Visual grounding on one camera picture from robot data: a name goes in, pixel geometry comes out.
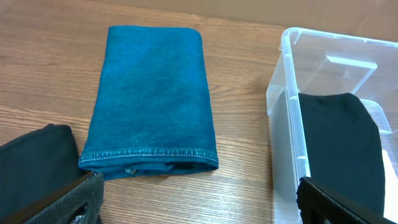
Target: black cloth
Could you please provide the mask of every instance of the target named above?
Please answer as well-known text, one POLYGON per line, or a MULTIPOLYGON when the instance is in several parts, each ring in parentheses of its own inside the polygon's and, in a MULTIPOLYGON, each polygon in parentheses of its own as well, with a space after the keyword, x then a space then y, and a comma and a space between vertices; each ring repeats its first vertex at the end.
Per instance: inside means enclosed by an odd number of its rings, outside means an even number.
POLYGON ((350 93, 299 98, 312 178, 383 215, 379 129, 362 102, 350 93))
POLYGON ((82 177, 72 131, 48 125, 0 146, 0 218, 82 177))

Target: blue garment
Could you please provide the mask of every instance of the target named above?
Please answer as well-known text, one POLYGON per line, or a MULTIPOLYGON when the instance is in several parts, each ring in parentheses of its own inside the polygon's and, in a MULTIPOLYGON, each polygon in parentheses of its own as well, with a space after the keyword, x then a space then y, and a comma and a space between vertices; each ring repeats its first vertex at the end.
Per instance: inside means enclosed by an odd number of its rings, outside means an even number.
POLYGON ((218 168, 200 34, 193 29, 109 28, 79 167, 106 180, 218 168))

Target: wooden surface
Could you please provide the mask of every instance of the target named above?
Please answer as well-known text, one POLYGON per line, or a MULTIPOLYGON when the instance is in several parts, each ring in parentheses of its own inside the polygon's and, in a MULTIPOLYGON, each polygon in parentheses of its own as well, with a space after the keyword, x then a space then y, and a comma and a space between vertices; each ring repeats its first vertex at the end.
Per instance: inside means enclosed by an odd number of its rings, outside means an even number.
POLYGON ((203 37, 220 168, 105 183, 103 223, 272 223, 266 88, 284 28, 84 0, 0 0, 0 144, 72 127, 83 149, 108 27, 182 26, 203 37))

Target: stitched hem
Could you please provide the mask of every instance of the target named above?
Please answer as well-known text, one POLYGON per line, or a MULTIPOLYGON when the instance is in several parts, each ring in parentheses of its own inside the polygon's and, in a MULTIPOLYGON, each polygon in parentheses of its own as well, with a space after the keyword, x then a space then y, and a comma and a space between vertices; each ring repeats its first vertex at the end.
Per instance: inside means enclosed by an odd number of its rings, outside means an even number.
POLYGON ((128 147, 115 150, 104 150, 94 152, 84 152, 80 157, 79 163, 97 161, 100 159, 115 159, 123 157, 138 156, 176 156, 176 157, 197 157, 209 159, 218 163, 217 153, 198 148, 161 148, 161 147, 128 147))

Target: clear plastic bin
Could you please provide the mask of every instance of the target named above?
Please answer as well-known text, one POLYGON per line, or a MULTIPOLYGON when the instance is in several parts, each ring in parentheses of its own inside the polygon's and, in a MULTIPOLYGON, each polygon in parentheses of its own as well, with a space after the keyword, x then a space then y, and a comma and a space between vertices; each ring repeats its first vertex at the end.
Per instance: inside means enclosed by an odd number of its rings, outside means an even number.
POLYGON ((299 179, 311 176, 298 93, 352 93, 379 127, 386 173, 384 216, 398 223, 398 43, 289 28, 267 89, 276 223, 301 223, 299 179))

